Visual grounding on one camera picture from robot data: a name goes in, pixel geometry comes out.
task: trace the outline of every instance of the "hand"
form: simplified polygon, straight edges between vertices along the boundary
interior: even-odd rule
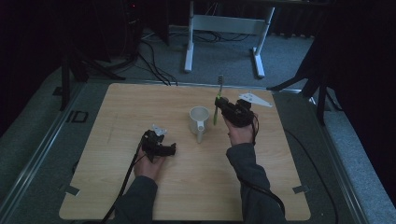
[[[228,136],[230,137],[231,146],[239,145],[242,143],[253,143],[254,132],[251,125],[245,126],[243,128],[238,128],[233,126],[233,124],[226,118],[224,118],[224,121],[229,130]],[[254,119],[254,127],[257,127],[257,119]]]
[[[163,162],[165,161],[165,157],[155,157],[151,163],[143,149],[140,148],[137,154],[137,159],[140,160],[134,165],[134,176],[144,175],[156,180],[158,173],[163,166]]]

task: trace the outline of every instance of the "gray sleeve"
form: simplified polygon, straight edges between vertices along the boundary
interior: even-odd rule
[[[240,144],[227,150],[227,158],[236,175],[264,189],[270,182],[264,168],[256,163],[253,144]],[[242,215],[245,223],[287,223],[278,203],[271,197],[241,185]]]
[[[116,201],[116,216],[111,224],[151,223],[157,184],[146,176],[137,176],[128,191]]]

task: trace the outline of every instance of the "white mug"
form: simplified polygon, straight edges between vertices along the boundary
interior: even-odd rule
[[[209,120],[209,110],[204,106],[196,106],[190,110],[190,130],[197,135],[197,142],[202,142],[202,135],[206,131]]]

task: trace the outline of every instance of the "white stand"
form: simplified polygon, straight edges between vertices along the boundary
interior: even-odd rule
[[[194,44],[192,35],[194,30],[205,30],[223,33],[235,33],[246,35],[259,35],[260,40],[257,48],[253,48],[253,59],[256,64],[257,75],[265,77],[264,68],[262,66],[262,45],[270,27],[271,19],[274,14],[274,7],[269,8],[269,13],[265,20],[253,20],[243,18],[230,18],[219,16],[194,15],[194,2],[190,1],[190,21],[189,21],[189,44],[187,46],[186,62],[184,70],[190,72],[192,68],[192,54]]]

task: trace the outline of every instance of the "gray floor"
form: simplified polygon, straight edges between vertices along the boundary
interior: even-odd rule
[[[218,75],[224,75],[226,86],[252,89],[274,86],[293,77],[313,41],[301,37],[286,39],[282,36],[268,36],[262,52],[266,78],[258,79],[249,50],[257,44],[257,36],[249,36],[238,42],[195,42],[192,71],[189,74],[183,71],[186,36],[173,36],[170,46],[158,41],[156,37],[145,40],[154,47],[157,66],[172,74],[180,83],[216,85]],[[141,45],[140,51],[148,60],[151,59],[148,46]],[[139,60],[128,70],[120,69],[117,73],[127,77],[127,83],[155,80],[155,76],[150,72],[139,68],[144,66]],[[37,167],[29,188],[24,192],[19,205],[15,207],[8,223],[72,223],[72,220],[65,221],[59,218],[58,212],[64,193],[58,188],[70,182],[72,167],[84,148],[106,88],[112,82],[101,75],[91,74],[91,77],[88,83],[82,86],[71,107],[75,111],[89,112],[87,122],[62,123],[59,133],[49,146],[49,152]],[[20,117],[0,139],[2,200],[7,197],[14,184],[18,183],[18,174],[23,172],[24,165],[40,147],[41,140],[46,137],[52,122],[61,116],[66,117],[58,111],[61,98],[52,95],[55,87],[60,84],[60,71],[57,70],[43,83]],[[290,88],[299,90],[303,85],[304,81]],[[73,86],[76,89],[80,87],[76,83]],[[354,223],[343,191],[334,175],[328,145],[321,133],[322,127],[312,115],[312,110],[315,109],[312,106],[315,106],[300,94],[289,91],[275,94],[275,100],[282,124],[288,130],[290,150],[302,183],[311,189],[306,193],[306,198],[312,216],[302,223],[335,223],[334,207],[329,196],[336,205],[339,223]],[[333,118],[337,119],[336,113],[341,112],[332,113]],[[304,147],[289,132],[294,134]],[[320,181],[314,164],[318,167],[324,183]]]

